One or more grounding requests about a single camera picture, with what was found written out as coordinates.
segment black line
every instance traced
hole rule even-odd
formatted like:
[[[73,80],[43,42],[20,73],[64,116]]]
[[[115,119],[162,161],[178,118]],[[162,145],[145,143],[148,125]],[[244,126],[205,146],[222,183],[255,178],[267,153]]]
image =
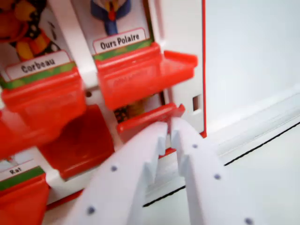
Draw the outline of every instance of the black line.
[[[175,194],[176,192],[178,192],[178,191],[180,191],[180,190],[182,190],[182,189],[185,189],[185,188],[186,188],[186,186],[182,186],[182,187],[180,187],[180,188],[178,188],[178,189],[176,189],[176,190],[174,190],[174,191],[172,191],[172,192],[170,192],[170,193],[168,193],[168,194],[166,194],[166,195],[164,195],[164,196],[162,196],[162,197],[160,197],[160,198],[158,198],[158,199],[156,199],[156,200],[153,200],[152,202],[149,202],[149,203],[147,203],[147,204],[144,204],[143,207],[150,206],[150,205],[152,205],[153,203],[155,203],[155,202],[157,202],[157,201],[160,201],[160,200],[162,200],[162,199],[164,199],[164,198],[166,198],[166,197],[168,197],[168,196],[170,196],[170,195],[173,195],[173,194]]]
[[[236,157],[235,159],[233,159],[233,160],[231,160],[230,162],[226,163],[224,166],[227,166],[227,165],[233,163],[234,161],[236,161],[236,160],[238,160],[238,159],[244,157],[245,155],[249,154],[250,152],[253,152],[254,150],[256,150],[256,149],[262,147],[263,145],[265,145],[265,144],[267,144],[267,143],[273,141],[275,138],[278,138],[279,136],[281,136],[281,135],[284,134],[285,132],[289,131],[290,129],[293,129],[295,126],[297,126],[297,125],[299,125],[299,124],[300,124],[300,122],[299,122],[299,123],[296,123],[294,126],[291,126],[290,128],[288,128],[287,130],[281,132],[280,134],[276,135],[275,137],[272,137],[271,139],[267,140],[266,142],[264,142],[264,143],[258,145],[257,147],[255,147],[255,148],[253,148],[253,149],[251,149],[251,150],[245,152],[244,154],[242,154],[242,155]]]
[[[288,128],[287,130],[281,132],[280,134],[274,136],[273,138],[267,140],[266,142],[264,142],[264,143],[258,145],[257,147],[255,147],[255,148],[253,148],[253,149],[247,151],[246,153],[244,153],[244,154],[242,154],[242,155],[236,157],[235,159],[233,159],[233,160],[231,160],[230,162],[226,163],[224,166],[227,166],[227,165],[233,163],[234,161],[236,161],[236,160],[238,160],[238,159],[244,157],[245,155],[249,154],[250,152],[253,152],[254,150],[256,150],[256,149],[262,147],[263,145],[265,145],[265,144],[267,144],[267,143],[273,141],[275,138],[278,138],[279,136],[281,136],[281,135],[284,134],[285,132],[287,132],[287,131],[293,129],[294,127],[296,127],[296,126],[299,125],[299,124],[300,124],[300,122],[299,122],[299,123],[296,123],[295,125],[291,126],[290,128]],[[162,200],[162,199],[164,199],[164,198],[166,198],[166,197],[168,197],[168,196],[171,196],[171,195],[175,194],[176,192],[178,192],[178,191],[180,191],[180,190],[182,190],[182,189],[185,189],[185,188],[186,188],[186,186],[182,186],[182,187],[180,187],[180,188],[178,188],[178,189],[176,189],[176,190],[174,190],[174,191],[172,191],[172,192],[170,192],[170,193],[168,193],[168,194],[166,194],[166,195],[164,195],[164,196],[162,196],[162,197],[160,197],[160,198],[158,198],[158,199],[156,199],[156,200],[153,200],[152,202],[149,202],[149,203],[147,203],[147,204],[144,204],[143,207],[148,207],[148,206],[152,205],[153,203],[158,202],[158,201],[160,201],[160,200]]]

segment green label stripe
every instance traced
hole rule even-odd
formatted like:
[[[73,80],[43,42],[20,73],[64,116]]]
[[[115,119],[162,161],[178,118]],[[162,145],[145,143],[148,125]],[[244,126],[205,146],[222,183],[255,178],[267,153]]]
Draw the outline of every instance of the green label stripe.
[[[71,69],[73,69],[73,67],[75,67],[76,64],[74,62],[69,62],[66,63],[64,65],[58,66],[58,67],[54,67],[48,70],[44,70],[42,72],[36,73],[36,74],[32,74],[29,76],[25,76],[25,77],[21,77],[19,79],[10,81],[10,82],[5,82],[3,80],[3,78],[0,79],[0,85],[3,88],[7,88],[7,89],[13,89],[13,88],[18,88],[21,87],[23,85],[26,85],[28,83],[32,83],[34,81],[38,81],[59,73],[63,73],[63,72],[67,72],[70,71]]]
[[[147,39],[147,40],[144,40],[144,41],[132,44],[132,45],[127,45],[127,46],[124,46],[124,47],[121,47],[121,48],[111,50],[109,52],[104,52],[104,53],[94,55],[94,59],[95,60],[101,60],[101,61],[106,60],[106,59],[112,58],[112,57],[117,56],[117,55],[121,55],[121,54],[124,54],[124,53],[134,51],[136,49],[148,47],[148,46],[151,45],[152,42],[153,42],[153,39],[150,38],[150,39]]]
[[[18,174],[11,178],[7,178],[6,180],[0,181],[0,191],[10,188],[14,185],[20,184],[31,178],[37,177],[43,173],[44,171],[42,170],[42,168],[40,166],[37,166],[21,174]]]

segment label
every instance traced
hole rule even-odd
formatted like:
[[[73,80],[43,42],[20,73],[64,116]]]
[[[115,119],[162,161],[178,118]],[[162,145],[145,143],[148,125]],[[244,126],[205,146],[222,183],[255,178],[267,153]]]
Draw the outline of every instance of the label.
[[[8,66],[6,73],[11,80],[15,80],[68,62],[70,62],[68,54],[65,51],[58,51]]]
[[[12,167],[8,168],[7,170],[0,172],[0,181],[6,180],[10,177],[21,174],[21,173],[23,173],[27,170],[30,170],[36,166],[38,166],[38,165],[33,159],[30,161],[24,162],[20,165],[12,166]]]
[[[145,31],[143,28],[127,31],[121,34],[112,35],[94,41],[95,52],[104,53],[116,48],[131,45],[146,39]]]

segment cartoon bird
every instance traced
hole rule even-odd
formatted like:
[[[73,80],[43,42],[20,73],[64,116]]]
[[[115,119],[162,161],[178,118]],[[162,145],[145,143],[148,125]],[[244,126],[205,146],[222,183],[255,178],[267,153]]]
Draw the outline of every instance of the cartoon bird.
[[[91,14],[104,22],[107,35],[118,33],[117,20],[131,10],[131,0],[91,0]]]
[[[21,61],[60,50],[39,28],[47,0],[0,0],[0,43],[16,49]]]

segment ours polaire label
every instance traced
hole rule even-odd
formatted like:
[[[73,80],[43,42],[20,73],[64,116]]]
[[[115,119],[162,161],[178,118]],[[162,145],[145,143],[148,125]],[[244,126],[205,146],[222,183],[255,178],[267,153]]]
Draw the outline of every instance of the ours polaire label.
[[[10,80],[35,74],[70,62],[65,51],[58,51],[6,67]]]
[[[131,45],[146,39],[143,28],[127,31],[121,34],[112,35],[94,41],[94,49],[96,53],[104,53],[116,48]]]

